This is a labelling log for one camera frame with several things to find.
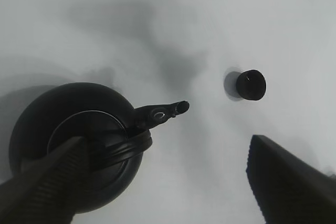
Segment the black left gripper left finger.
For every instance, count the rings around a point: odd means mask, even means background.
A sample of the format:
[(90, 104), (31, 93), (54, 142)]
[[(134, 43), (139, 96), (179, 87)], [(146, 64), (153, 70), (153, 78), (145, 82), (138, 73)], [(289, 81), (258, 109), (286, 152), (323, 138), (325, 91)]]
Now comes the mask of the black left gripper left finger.
[(88, 173), (87, 141), (73, 137), (1, 184), (1, 223), (71, 223)]

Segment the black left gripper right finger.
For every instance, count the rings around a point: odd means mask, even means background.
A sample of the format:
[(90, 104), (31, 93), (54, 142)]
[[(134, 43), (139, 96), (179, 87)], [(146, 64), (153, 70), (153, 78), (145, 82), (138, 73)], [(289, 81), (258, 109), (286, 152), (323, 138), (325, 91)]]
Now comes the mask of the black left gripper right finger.
[(265, 223), (335, 223), (335, 176), (268, 137), (252, 136), (246, 174)]

